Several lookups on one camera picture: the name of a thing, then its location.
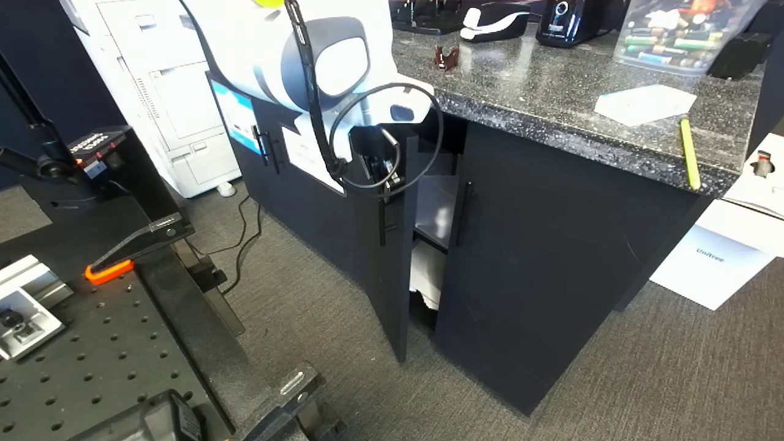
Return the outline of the black cabinet door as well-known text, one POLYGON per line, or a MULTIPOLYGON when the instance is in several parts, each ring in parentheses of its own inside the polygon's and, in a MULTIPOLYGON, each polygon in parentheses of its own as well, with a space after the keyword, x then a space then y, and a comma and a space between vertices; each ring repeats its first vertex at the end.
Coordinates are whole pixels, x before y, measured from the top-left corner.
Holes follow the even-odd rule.
MULTIPOLYGON (((206 77, 208 79, 208 84, 210 85, 211 89, 212 86, 210 84, 210 79, 213 79, 215 81, 218 81, 218 83, 230 88, 231 90, 233 90, 233 92, 237 92, 240 93, 241 95, 244 95, 241 92, 235 91, 232 87, 221 83, 221 81, 214 78, 214 76, 209 72, 206 74, 206 77)), ((213 89, 212 89, 212 93, 217 106, 217 101, 213 89)), ((219 114, 223 120, 224 128, 226 131, 226 125, 224 123, 223 115, 221 115, 221 111, 219 111, 219 114)), ((260 206, 262 206, 265 209, 269 209, 272 203, 271 203, 271 196, 267 192, 268 190, 267 184, 269 178, 268 167, 264 167, 261 156, 258 156, 258 154, 253 153, 249 149, 246 149, 243 145, 241 145, 240 143, 232 139, 232 137, 230 137, 228 134, 227 137, 230 142, 230 145, 232 146, 233 154, 235 155, 235 159, 236 162, 238 163, 238 167, 239 170, 241 171, 241 175, 243 176, 244 184, 246 184, 247 193, 249 193, 251 198, 253 198, 258 204, 260 204, 260 206)))
POLYGON ((475 122, 458 179, 474 192, 435 344, 526 416, 711 200, 475 122))
POLYGON ((388 223, 392 218, 398 229, 387 233, 386 246, 379 242, 377 200, 379 190, 353 194, 361 261, 365 264, 364 288, 376 317, 398 362, 408 355, 410 262, 417 209, 417 187, 393 195, 387 206, 388 223))
POLYGON ((365 288, 366 268, 361 261, 353 199, 333 192, 289 162, 282 126, 293 129, 298 113, 280 106, 274 106, 274 111, 268 131, 275 133, 282 143, 281 178, 285 187, 282 220, 311 248, 365 288))

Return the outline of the white paper sheet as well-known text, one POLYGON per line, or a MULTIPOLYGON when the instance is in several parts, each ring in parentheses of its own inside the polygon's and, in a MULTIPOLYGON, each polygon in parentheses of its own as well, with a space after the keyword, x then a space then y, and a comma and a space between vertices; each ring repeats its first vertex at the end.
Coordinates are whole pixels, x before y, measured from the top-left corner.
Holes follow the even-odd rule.
POLYGON ((293 129, 282 126, 282 134, 289 162, 344 197, 344 187, 328 173, 319 144, 315 139, 310 115, 298 115, 294 119, 293 129))
POLYGON ((605 93, 594 111, 622 125, 633 127, 686 114, 696 95, 665 85, 648 85, 605 93))

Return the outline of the small red tape dispenser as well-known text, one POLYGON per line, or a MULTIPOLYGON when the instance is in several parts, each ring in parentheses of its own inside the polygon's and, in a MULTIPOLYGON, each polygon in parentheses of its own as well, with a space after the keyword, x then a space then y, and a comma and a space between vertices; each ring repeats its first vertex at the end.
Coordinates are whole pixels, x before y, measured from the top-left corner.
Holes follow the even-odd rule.
POLYGON ((459 66, 460 47, 435 47, 434 66, 439 72, 449 72, 459 66))

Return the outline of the white bag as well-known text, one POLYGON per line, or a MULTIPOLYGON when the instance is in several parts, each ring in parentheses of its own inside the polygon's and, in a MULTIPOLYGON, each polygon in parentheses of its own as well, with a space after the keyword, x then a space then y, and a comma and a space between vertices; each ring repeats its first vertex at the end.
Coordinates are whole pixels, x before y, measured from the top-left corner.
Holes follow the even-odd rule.
POLYGON ((409 291, 418 292, 426 307, 437 311, 442 298, 447 255, 426 242, 416 242, 411 253, 409 291))

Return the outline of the blue and white paper sign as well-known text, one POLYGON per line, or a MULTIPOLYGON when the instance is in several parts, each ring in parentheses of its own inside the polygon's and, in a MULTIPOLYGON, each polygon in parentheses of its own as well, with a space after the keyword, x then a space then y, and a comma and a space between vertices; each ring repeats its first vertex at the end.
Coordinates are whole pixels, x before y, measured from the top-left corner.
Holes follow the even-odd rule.
POLYGON ((261 156, 263 151, 253 131, 257 120, 255 120, 251 100, 213 79, 210 79, 210 84, 219 111, 223 115, 227 134, 246 149, 261 156))

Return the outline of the black tray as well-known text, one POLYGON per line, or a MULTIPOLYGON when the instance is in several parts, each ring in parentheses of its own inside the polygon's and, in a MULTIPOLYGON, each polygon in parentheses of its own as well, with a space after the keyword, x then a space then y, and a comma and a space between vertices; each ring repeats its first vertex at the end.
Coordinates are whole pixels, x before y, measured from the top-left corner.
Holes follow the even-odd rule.
POLYGON ((443 36, 459 31, 467 8, 462 0, 388 0, 398 31, 443 36))

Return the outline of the black and white stapler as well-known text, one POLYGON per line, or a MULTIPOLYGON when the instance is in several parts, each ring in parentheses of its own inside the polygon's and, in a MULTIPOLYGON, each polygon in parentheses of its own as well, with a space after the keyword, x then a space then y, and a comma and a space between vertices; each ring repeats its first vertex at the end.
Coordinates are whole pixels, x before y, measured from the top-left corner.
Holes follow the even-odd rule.
POLYGON ((507 41, 526 33, 532 6, 525 2, 489 2, 468 8, 459 36, 473 43, 507 41))

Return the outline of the white office printer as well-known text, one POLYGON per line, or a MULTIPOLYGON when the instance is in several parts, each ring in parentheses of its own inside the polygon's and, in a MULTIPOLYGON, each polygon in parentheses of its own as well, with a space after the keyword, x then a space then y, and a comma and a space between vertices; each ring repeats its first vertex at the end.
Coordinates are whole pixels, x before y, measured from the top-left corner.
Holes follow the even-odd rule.
POLYGON ((241 177, 179 0, 59 0, 157 172, 184 198, 232 197, 241 177))

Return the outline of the black round appliance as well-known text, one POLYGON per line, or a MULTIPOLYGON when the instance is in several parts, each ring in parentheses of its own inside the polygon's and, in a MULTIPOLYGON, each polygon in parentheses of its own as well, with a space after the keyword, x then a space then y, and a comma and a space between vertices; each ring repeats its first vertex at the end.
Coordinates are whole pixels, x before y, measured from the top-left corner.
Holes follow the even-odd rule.
POLYGON ((572 48, 605 30, 615 0, 545 0, 535 38, 546 47, 572 48))

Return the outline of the black clamp with orange grip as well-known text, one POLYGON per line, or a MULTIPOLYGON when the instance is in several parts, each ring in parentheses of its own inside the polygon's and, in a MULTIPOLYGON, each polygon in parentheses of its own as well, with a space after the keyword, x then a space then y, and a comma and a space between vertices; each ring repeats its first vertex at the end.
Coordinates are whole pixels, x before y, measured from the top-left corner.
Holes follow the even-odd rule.
POLYGON ((173 213, 132 232, 84 270, 85 279, 95 287, 131 273, 135 260, 194 234, 193 223, 173 213))

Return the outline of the yellow green pen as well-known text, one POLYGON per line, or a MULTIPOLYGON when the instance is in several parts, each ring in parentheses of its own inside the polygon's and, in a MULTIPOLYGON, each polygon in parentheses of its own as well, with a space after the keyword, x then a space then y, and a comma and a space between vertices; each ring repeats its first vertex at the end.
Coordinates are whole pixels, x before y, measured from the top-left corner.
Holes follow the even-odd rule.
POLYGON ((702 187, 702 178, 698 169, 698 161, 689 118, 683 117, 680 119, 679 129, 684 150, 684 162, 686 165, 688 184, 692 190, 697 192, 702 187))

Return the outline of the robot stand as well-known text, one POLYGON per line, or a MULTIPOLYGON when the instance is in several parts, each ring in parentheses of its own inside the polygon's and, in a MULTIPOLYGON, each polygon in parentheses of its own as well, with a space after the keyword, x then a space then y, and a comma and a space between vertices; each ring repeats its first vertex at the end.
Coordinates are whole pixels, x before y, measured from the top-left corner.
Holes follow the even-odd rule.
POLYGON ((0 190, 0 267, 33 255, 72 288, 54 308, 65 328, 0 362, 0 441, 120 441, 134 408, 170 389, 202 419, 205 441, 229 441, 267 383, 170 247, 101 287, 87 263, 149 221, 123 195, 59 222, 19 187, 0 190))

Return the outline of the white cardboard box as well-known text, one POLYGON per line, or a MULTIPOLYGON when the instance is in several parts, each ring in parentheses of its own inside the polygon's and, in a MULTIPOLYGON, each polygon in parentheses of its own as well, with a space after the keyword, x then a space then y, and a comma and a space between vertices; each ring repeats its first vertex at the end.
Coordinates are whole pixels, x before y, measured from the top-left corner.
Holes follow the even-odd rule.
POLYGON ((770 133, 650 281, 714 311, 776 257, 784 258, 784 135, 770 133))

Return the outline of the black box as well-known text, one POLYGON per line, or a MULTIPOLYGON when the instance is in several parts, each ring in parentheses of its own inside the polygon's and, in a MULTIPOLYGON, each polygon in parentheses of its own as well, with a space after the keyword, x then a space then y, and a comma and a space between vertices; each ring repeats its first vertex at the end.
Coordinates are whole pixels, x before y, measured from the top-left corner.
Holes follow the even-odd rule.
POLYGON ((707 75, 730 80, 744 78, 767 61, 774 38, 773 34, 760 32, 746 32, 733 37, 714 59, 707 75))

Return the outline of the silver metal bracket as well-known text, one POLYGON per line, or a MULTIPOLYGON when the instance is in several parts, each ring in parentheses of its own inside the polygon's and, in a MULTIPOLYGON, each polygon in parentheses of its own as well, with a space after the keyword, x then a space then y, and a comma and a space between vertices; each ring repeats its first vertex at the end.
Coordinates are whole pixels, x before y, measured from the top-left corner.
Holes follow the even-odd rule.
POLYGON ((65 324, 54 308, 73 294, 33 255, 0 269, 0 358, 25 357, 60 333, 65 324))

